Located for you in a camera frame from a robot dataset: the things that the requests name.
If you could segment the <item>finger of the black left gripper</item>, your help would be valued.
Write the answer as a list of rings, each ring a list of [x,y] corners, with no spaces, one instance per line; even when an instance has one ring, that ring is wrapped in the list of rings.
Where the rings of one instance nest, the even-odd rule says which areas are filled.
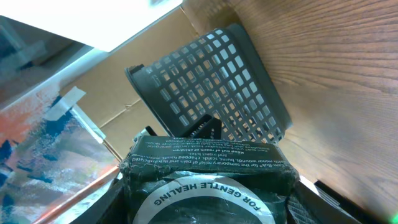
[[[191,125],[182,135],[182,138],[192,139],[221,139],[222,122],[204,114],[195,124]]]

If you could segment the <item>round label dark packet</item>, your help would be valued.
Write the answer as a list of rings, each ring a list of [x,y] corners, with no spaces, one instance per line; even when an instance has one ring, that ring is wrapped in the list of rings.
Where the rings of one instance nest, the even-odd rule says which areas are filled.
[[[131,223],[285,223],[298,172],[272,144],[143,136],[119,165]]]

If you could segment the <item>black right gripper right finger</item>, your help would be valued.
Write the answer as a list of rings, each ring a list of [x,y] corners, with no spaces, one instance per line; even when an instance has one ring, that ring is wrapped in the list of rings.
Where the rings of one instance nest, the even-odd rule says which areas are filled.
[[[298,181],[286,203],[288,224],[386,223],[321,181]]]

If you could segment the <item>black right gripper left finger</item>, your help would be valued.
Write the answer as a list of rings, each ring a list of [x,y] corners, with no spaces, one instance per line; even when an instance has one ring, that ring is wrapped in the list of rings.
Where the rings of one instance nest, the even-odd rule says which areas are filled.
[[[127,223],[127,205],[124,200],[123,180],[117,180],[111,188],[87,211],[71,224],[121,224]]]

